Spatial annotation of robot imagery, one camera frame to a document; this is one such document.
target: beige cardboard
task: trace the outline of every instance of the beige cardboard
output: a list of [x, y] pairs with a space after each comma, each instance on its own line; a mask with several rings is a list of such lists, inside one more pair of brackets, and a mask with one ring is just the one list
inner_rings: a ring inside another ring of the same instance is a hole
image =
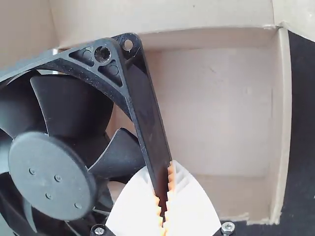
[[314, 0], [273, 0], [275, 25], [315, 41]]
[[51, 0], [61, 47], [124, 32], [274, 24], [269, 0]]
[[48, 0], [2, 0], [0, 68], [57, 47]]
[[[315, 40], [314, 12], [312, 0], [3, 0], [0, 67], [138, 33], [174, 159], [221, 219], [274, 224], [290, 147], [287, 29]], [[109, 134], [122, 126], [134, 131], [115, 107]]]

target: black fan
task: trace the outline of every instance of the black fan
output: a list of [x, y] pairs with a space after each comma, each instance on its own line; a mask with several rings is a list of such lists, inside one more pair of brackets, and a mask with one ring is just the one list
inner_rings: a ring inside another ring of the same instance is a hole
[[34, 232], [33, 215], [51, 228], [66, 222], [77, 235], [82, 221], [99, 223], [91, 212], [110, 210], [108, 179], [145, 165], [129, 131], [108, 138], [112, 109], [111, 99], [69, 75], [33, 70], [0, 83], [0, 198]]

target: black surface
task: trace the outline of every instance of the black surface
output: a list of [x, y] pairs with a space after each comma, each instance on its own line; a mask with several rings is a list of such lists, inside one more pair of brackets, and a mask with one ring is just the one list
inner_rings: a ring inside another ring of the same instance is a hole
[[12, 138], [43, 120], [29, 81], [31, 76], [37, 74], [37, 71], [25, 73], [1, 89], [0, 129]]
[[36, 228], [34, 217], [33, 217], [33, 208], [31, 204], [25, 198], [23, 198], [22, 204], [23, 204], [23, 212], [24, 212], [27, 222], [29, 223], [33, 231], [37, 233], [37, 228]]
[[113, 102], [102, 92], [68, 75], [33, 76], [31, 86], [49, 136], [78, 139], [103, 134]]
[[104, 153], [89, 168], [89, 173], [103, 178], [134, 175], [145, 162], [138, 139], [128, 130], [118, 129]]
[[102, 228], [102, 229], [104, 229], [104, 233], [103, 233], [101, 236], [115, 236], [115, 235], [113, 234], [113, 232], [110, 231], [109, 228], [107, 228], [105, 225], [102, 225], [102, 224], [94, 225], [94, 226], [91, 228], [90, 236], [97, 236], [97, 234], [94, 232], [94, 230], [97, 229], [97, 228]]
[[[130, 50], [123, 49], [127, 39], [133, 44]], [[107, 95], [126, 113], [135, 125], [163, 214], [167, 199], [167, 168], [172, 158], [140, 38], [133, 33], [124, 33], [50, 58], [31, 59], [19, 69], [7, 70], [7, 74], [0, 77], [0, 85], [19, 73], [35, 69], [55, 70], [81, 79]]]
[[9, 172], [8, 156], [12, 138], [0, 129], [0, 175]]
[[246, 226], [236, 222], [236, 236], [315, 235], [315, 43], [293, 33], [289, 37], [292, 135], [280, 224]]
[[80, 157], [54, 137], [40, 132], [19, 135], [11, 145], [9, 169], [22, 196], [52, 218], [76, 220], [94, 206], [93, 176]]

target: screw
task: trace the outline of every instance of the screw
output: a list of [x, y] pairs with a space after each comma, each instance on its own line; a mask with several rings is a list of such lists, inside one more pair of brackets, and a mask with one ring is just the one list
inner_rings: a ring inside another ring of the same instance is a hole
[[82, 209], [82, 205], [79, 204], [79, 203], [75, 203], [74, 206], [75, 206], [75, 208], [77, 208], [77, 209]]
[[36, 175], [36, 171], [35, 171], [34, 169], [32, 169], [32, 168], [29, 168], [29, 173], [30, 173], [32, 176]]
[[96, 235], [104, 235], [105, 230], [104, 230], [102, 227], [97, 227], [97, 228], [94, 230], [94, 233], [95, 233]]
[[46, 193], [45, 196], [48, 200], [51, 200], [53, 198], [49, 193]]
[[229, 236], [235, 231], [235, 225], [232, 222], [225, 222], [221, 226], [221, 232], [223, 236]]
[[55, 181], [60, 183], [62, 181], [62, 178], [59, 175], [55, 175]]

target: black plastic frame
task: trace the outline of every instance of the black plastic frame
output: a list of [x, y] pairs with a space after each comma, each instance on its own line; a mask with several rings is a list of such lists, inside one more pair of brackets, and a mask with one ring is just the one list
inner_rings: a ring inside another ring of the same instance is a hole
[[[125, 42], [133, 46], [125, 50]], [[141, 40], [126, 33], [104, 38], [44, 59], [31, 59], [0, 77], [0, 87], [30, 70], [53, 70], [71, 75], [108, 96], [135, 125], [156, 195], [165, 211], [167, 167], [171, 154]]]

